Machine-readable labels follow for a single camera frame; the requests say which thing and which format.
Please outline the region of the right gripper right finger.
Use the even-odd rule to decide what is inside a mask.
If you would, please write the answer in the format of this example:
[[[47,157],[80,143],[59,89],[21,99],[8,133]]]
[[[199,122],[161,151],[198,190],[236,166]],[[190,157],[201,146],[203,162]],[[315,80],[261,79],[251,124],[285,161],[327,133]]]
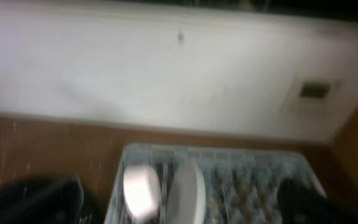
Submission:
[[[358,216],[293,179],[283,179],[277,192],[283,224],[358,224]]]

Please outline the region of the beige bowl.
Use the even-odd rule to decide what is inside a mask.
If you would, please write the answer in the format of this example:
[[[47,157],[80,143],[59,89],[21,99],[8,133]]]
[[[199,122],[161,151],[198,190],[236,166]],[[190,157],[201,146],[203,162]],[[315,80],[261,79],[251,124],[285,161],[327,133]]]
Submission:
[[[162,193],[158,175],[153,167],[149,165],[126,167],[122,186],[125,206],[133,222],[147,222],[157,216]]]

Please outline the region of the grey plate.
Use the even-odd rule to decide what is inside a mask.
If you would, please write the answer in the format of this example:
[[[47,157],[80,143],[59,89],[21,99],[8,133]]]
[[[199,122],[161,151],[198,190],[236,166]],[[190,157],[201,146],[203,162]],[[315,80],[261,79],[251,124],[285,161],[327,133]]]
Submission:
[[[188,160],[175,172],[166,207],[166,224],[203,224],[206,186],[195,160]]]

